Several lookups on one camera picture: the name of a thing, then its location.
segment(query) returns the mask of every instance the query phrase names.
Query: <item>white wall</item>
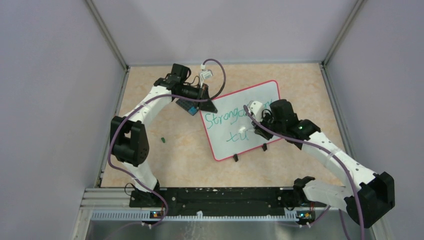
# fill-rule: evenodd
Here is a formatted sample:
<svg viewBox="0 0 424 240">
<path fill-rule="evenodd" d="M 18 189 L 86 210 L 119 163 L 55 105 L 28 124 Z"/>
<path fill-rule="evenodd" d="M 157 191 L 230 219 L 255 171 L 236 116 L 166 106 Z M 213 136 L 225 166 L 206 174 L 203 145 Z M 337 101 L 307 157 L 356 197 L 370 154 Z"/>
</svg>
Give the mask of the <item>white wall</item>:
<svg viewBox="0 0 424 240">
<path fill-rule="evenodd" d="M 356 0 L 94 0 L 129 65 L 322 61 Z"/>
<path fill-rule="evenodd" d="M 397 239 L 424 235 L 423 9 L 368 1 L 329 65 L 358 161 L 394 177 Z"/>
<path fill-rule="evenodd" d="M 1 1 L 0 58 L 0 239 L 69 239 L 123 70 L 82 0 Z"/>
</svg>

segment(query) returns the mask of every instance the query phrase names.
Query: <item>metal frame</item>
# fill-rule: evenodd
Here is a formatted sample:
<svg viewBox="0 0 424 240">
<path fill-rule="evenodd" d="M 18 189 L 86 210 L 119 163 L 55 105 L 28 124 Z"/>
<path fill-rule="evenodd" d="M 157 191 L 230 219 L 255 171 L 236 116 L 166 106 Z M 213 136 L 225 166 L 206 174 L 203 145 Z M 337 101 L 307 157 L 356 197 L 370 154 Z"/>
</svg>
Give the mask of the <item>metal frame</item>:
<svg viewBox="0 0 424 240">
<path fill-rule="evenodd" d="M 86 3 L 87 8 L 92 14 L 95 22 L 97 23 L 99 27 L 100 32 L 102 33 L 105 41 L 109 45 L 114 56 L 119 61 L 119 64 L 122 66 L 122 68 L 125 69 L 125 76 L 122 81 L 121 89 L 119 90 L 119 96 L 116 101 L 115 110 L 114 110 L 114 113 L 117 114 L 120 110 L 121 103 L 124 97 L 124 91 L 125 91 L 128 77 L 129 77 L 130 68 L 126 64 L 124 57 L 122 56 L 115 41 L 113 40 L 108 28 L 106 27 L 95 4 L 93 3 L 93 0 L 84 0 L 84 2 Z M 329 49 L 327 55 L 325 56 L 325 59 L 321 63 L 319 63 L 319 67 L 321 70 L 322 77 L 324 79 L 325 87 L 328 92 L 328 97 L 330 99 L 330 103 L 334 111 L 334 115 L 335 115 L 337 125 L 340 131 L 340 135 L 343 140 L 343 145 L 345 147 L 346 153 L 353 158 L 355 158 L 355 152 L 351 145 L 349 130 L 346 126 L 346 121 L 343 117 L 343 112 L 341 110 L 339 101 L 337 99 L 337 95 L 335 93 L 332 80 L 330 79 L 328 75 L 327 66 L 329 62 L 332 60 L 334 54 L 336 53 L 337 49 L 339 48 L 340 44 L 342 43 L 343 39 L 348 33 L 350 27 L 352 26 L 353 22 L 355 21 L 358 13 L 364 6 L 365 2 L 366 0 L 356 1 L 352 11 L 346 18 L 346 21 L 344 22 L 343 27 L 341 28 L 339 34 L 335 38 L 331 48 Z M 238 64 L 241 64 L 241 63 L 247 64 L 247 63 L 253 63 L 253 62 L 238 62 Z M 72 236 L 73 240 L 84 240 L 86 238 L 90 219 L 94 211 L 96 210 L 110 210 L 110 211 L 125 210 L 127 211 L 130 209 L 133 209 L 129 207 L 130 197 L 125 194 L 123 188 L 100 187 L 102 177 L 103 177 L 103 172 L 107 163 L 106 156 L 107 156 L 108 150 L 109 150 L 109 141 L 106 140 L 104 145 L 103 155 L 101 156 L 101 165 L 99 168 L 98 178 L 95 183 L 95 188 L 87 188 L 85 190 L 85 193 L 81 201 L 77 221 L 74 226 L 74 232 Z M 376 222 L 371 229 L 375 236 L 374 239 L 376 240 L 394 239 L 390 225 L 388 224 L 387 220 L 384 217 L 380 219 L 378 222 Z"/>
</svg>

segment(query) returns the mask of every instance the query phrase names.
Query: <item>beige tabletop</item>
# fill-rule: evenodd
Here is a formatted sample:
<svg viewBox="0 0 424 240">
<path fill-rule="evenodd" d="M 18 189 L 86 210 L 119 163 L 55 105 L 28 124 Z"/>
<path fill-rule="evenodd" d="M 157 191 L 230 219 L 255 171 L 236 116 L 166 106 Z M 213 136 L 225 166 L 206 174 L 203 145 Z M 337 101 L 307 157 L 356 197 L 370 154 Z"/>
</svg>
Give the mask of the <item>beige tabletop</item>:
<svg viewBox="0 0 424 240">
<path fill-rule="evenodd" d="M 200 65 L 188 66 L 193 77 Z M 214 77 L 207 79 L 210 95 L 221 87 L 219 66 L 207 65 Z M 268 80 L 278 82 L 282 99 L 291 102 L 299 119 L 309 119 L 343 149 L 336 119 L 317 63 L 231 64 L 222 94 L 231 93 Z M 132 110 L 149 93 L 154 81 L 165 77 L 171 66 L 132 67 L 119 115 Z M 280 140 L 232 158 L 215 161 L 199 113 L 191 116 L 175 104 L 168 104 L 147 129 L 150 146 L 148 163 L 161 187 L 287 187 L 297 178 L 312 176 L 330 184 L 341 182 L 319 161 L 293 144 Z M 112 162 L 123 167 L 114 157 Z M 102 187 L 123 187 L 133 180 L 107 166 Z"/>
</svg>

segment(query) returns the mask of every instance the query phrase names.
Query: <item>floor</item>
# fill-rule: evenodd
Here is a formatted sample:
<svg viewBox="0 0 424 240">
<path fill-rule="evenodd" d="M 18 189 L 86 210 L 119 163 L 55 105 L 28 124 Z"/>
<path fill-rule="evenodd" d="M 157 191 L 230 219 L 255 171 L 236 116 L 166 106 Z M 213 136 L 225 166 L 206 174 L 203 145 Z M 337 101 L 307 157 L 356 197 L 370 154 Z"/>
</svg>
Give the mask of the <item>floor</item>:
<svg viewBox="0 0 424 240">
<path fill-rule="evenodd" d="M 200 66 L 188 66 L 193 76 Z M 214 73 L 207 80 L 210 95 L 221 87 L 223 75 L 217 65 L 208 65 Z M 222 94 L 263 83 L 278 82 L 282 99 L 293 105 L 299 119 L 318 125 L 333 143 L 343 149 L 342 139 L 317 63 L 229 64 Z M 154 81 L 165 77 L 171 66 L 132 67 L 119 115 L 132 110 L 150 91 Z M 312 176 L 330 184 L 341 182 L 317 160 L 294 145 L 280 140 L 267 151 L 257 148 L 239 156 L 215 161 L 200 114 L 191 116 L 174 102 L 168 104 L 147 129 L 150 145 L 148 162 L 161 187 L 286 187 L 297 178 Z M 115 165 L 123 166 L 114 157 Z M 123 187 L 133 180 L 123 172 L 106 166 L 102 187 Z"/>
</svg>

